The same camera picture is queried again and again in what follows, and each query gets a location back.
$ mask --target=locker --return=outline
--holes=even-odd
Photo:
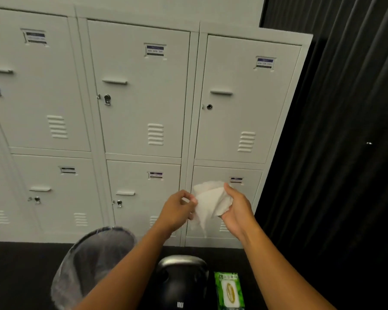
[[[28,241],[30,232],[0,168],[0,241]]]
[[[205,181],[224,181],[243,193],[252,204],[259,185],[262,171],[249,169],[228,169],[222,167],[194,166],[192,186]],[[207,238],[234,238],[219,217],[206,225]],[[187,237],[204,237],[201,228],[192,228],[188,223]]]
[[[106,152],[181,157],[190,33],[88,27]]]
[[[141,238],[155,223],[170,195],[179,191],[180,166],[108,161],[109,182],[115,201],[115,224]],[[180,245],[180,231],[166,245]]]
[[[196,159],[266,162],[299,52],[208,36]]]
[[[103,226],[91,159],[13,155],[45,234]]]
[[[90,151],[67,17],[0,9],[0,125],[11,147]]]

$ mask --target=wet wipes package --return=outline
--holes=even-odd
[[[214,272],[218,310],[244,310],[244,299],[237,273]]]

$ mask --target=locker frame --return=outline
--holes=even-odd
[[[0,127],[0,159],[1,164],[5,172],[8,174],[8,182],[11,187],[16,191],[16,197],[20,200],[20,208],[26,216],[31,220],[34,235],[32,239],[26,240],[31,242],[50,242],[54,241],[46,238],[43,233],[39,220],[36,216],[32,203],[28,202],[28,191],[24,187],[23,179],[19,170],[13,161],[12,154],[18,155],[37,155],[37,156],[53,156],[53,157],[77,157],[77,158],[89,158],[92,159],[96,184],[98,188],[98,196],[100,209],[102,213],[103,224],[113,225],[113,221],[110,219],[109,211],[105,205],[105,198],[103,197],[103,181],[99,176],[99,162],[96,154],[96,140],[93,132],[94,120],[90,104],[88,102],[87,82],[85,67],[83,63],[81,42],[78,28],[78,21],[76,16],[75,7],[73,4],[67,4],[60,1],[42,1],[42,0],[0,0],[0,10],[26,12],[32,14],[44,14],[63,16],[67,18],[70,40],[72,44],[72,51],[74,55],[75,67],[77,71],[78,86],[81,96],[81,104],[83,113],[85,116],[85,124],[88,133],[88,139],[91,147],[91,151],[74,151],[74,150],[57,150],[57,149],[42,149],[42,148],[25,148],[25,147],[9,147],[6,141],[6,137],[3,134]]]
[[[265,164],[261,163],[245,163],[245,162],[227,162],[227,161],[211,161],[211,160],[198,160],[195,159],[196,145],[197,145],[197,132],[199,125],[199,117],[201,111],[201,98],[202,98],[202,87],[204,78],[204,69],[206,64],[206,53],[207,53],[207,41],[208,35],[232,37],[238,39],[247,40],[259,40],[267,42],[276,42],[289,45],[300,46],[299,56],[295,64],[295,70],[292,75],[292,79],[289,84],[289,89],[284,100],[283,108],[280,113],[279,121],[276,126],[272,144],[269,149],[269,154]],[[280,135],[283,130],[283,126],[286,121],[286,117],[292,103],[292,99],[295,93],[297,83],[299,81],[300,73],[302,72],[303,65],[309,46],[311,44],[313,35],[294,33],[288,31],[278,31],[267,28],[252,28],[235,25],[225,25],[220,23],[201,22],[200,23],[200,35],[198,45],[198,56],[197,56],[197,72],[195,78],[194,88],[194,103],[193,103],[193,114],[191,117],[191,133],[190,133],[190,145],[188,153],[188,166],[186,172],[186,186],[187,191],[191,191],[192,178],[194,166],[214,166],[214,167],[227,167],[234,169],[256,169],[262,170],[262,176],[260,178],[259,186],[254,197],[252,204],[253,213],[256,212],[256,208],[259,204],[260,196],[263,191],[264,183],[266,182],[267,175],[269,173],[270,165],[273,161],[274,153],[279,143]],[[181,239],[181,245],[185,245],[184,239]],[[241,244],[235,241],[217,239],[210,240],[208,244],[205,244],[204,239],[198,238],[198,246],[215,246],[215,247],[230,247],[230,248],[241,248]]]
[[[87,98],[90,103],[92,115],[94,118],[93,132],[95,135],[96,146],[94,153],[94,160],[98,161],[98,177],[102,182],[103,189],[101,189],[102,199],[104,201],[101,204],[106,205],[109,221],[111,225],[114,225],[114,211],[112,208],[112,198],[110,191],[110,183],[108,176],[107,160],[116,161],[137,161],[148,163],[166,163],[166,164],[178,164],[181,165],[180,170],[180,189],[186,187],[186,171],[188,165],[188,151],[189,151],[189,135],[191,130],[191,115],[192,104],[194,98],[194,83],[197,67],[197,50],[199,42],[199,21],[190,20],[176,20],[168,19],[164,17],[133,14],[123,11],[110,10],[110,9],[97,9],[91,6],[75,6],[81,47],[83,53],[83,61],[87,78]],[[97,100],[97,88],[95,81],[95,73],[93,70],[93,59],[91,51],[91,42],[89,38],[88,20],[98,20],[111,23],[119,23],[126,25],[137,25],[153,28],[171,29],[176,31],[187,31],[190,33],[189,40],[189,54],[188,54],[188,70],[187,70],[187,83],[186,83],[186,95],[185,95],[185,114],[184,114],[184,130],[182,140],[182,152],[181,158],[172,157],[156,157],[156,156],[143,156],[143,155],[127,155],[117,153],[105,153],[105,145],[103,141],[102,123],[99,113],[99,100]],[[185,240],[186,224],[179,230],[180,244],[181,239]]]

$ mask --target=keyhole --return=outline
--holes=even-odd
[[[105,95],[103,98],[105,99],[105,105],[111,105],[111,96],[110,95]]]

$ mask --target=black floor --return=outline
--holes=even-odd
[[[70,247],[71,244],[0,243],[0,309],[55,309],[50,299],[50,286]],[[246,308],[266,309],[243,250],[164,247],[160,259],[176,254],[202,258],[211,272],[237,272]],[[206,299],[207,308],[216,309],[213,276],[208,281]]]

